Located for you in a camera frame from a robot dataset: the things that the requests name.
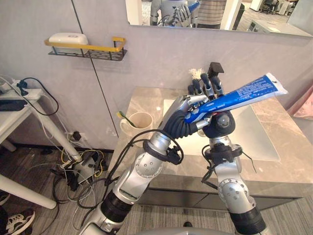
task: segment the wall shelf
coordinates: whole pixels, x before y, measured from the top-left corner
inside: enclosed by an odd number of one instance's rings
[[[62,55],[62,56],[73,56],[82,58],[92,58],[100,60],[111,60],[111,61],[121,61],[127,50],[124,49],[126,43],[125,38],[113,37],[112,38],[114,47],[102,47],[93,45],[81,45],[81,44],[69,44],[69,43],[52,43],[49,39],[45,40],[45,45],[51,46],[53,51],[48,53],[48,55]],[[78,48],[81,53],[65,53],[57,52],[56,47],[66,47],[66,48]]]

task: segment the desk leg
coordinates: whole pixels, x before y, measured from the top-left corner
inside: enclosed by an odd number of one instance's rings
[[[14,152],[16,150],[16,147],[9,141],[4,140],[1,145],[3,147],[5,147],[7,150],[9,150],[10,152]]]
[[[55,201],[46,198],[3,175],[0,175],[0,189],[48,209],[53,209],[57,205]]]
[[[36,109],[40,112],[44,113],[44,110],[40,106],[38,102],[33,104]],[[65,138],[64,133],[62,133],[59,128],[53,123],[53,121],[49,118],[49,116],[44,116],[37,113],[34,109],[32,109],[33,114],[42,121],[45,128],[53,135],[53,137],[59,142],[59,144],[68,152],[68,154],[77,162],[82,160],[80,154],[76,151],[76,149],[71,145],[71,143]]]

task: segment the toothbrush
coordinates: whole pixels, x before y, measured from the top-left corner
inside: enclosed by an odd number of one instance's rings
[[[122,111],[118,111],[118,112],[116,113],[116,115],[117,115],[120,119],[125,118],[125,119],[129,122],[129,124],[130,124],[131,126],[137,128],[137,127],[135,126],[135,124],[134,124],[132,121],[130,121]]]

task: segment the beige cup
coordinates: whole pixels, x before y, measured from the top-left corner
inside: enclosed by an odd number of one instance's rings
[[[130,115],[128,119],[136,126],[133,127],[128,123],[126,119],[122,119],[119,123],[121,130],[128,135],[129,137],[134,137],[135,135],[139,134],[140,132],[151,130],[153,119],[149,113],[145,112],[138,112]],[[151,133],[146,133],[137,138],[139,139],[148,139],[151,136]],[[135,143],[138,147],[142,147],[142,142]]]

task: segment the sink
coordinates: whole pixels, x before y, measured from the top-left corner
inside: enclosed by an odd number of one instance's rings
[[[163,115],[173,102],[174,100],[171,99],[164,100]],[[280,161],[276,149],[250,105],[234,109],[231,113],[236,122],[236,129],[228,136],[233,144],[239,144],[253,160]],[[209,139],[194,133],[178,139],[177,142],[182,147],[184,154],[201,156],[201,150],[209,144]]]

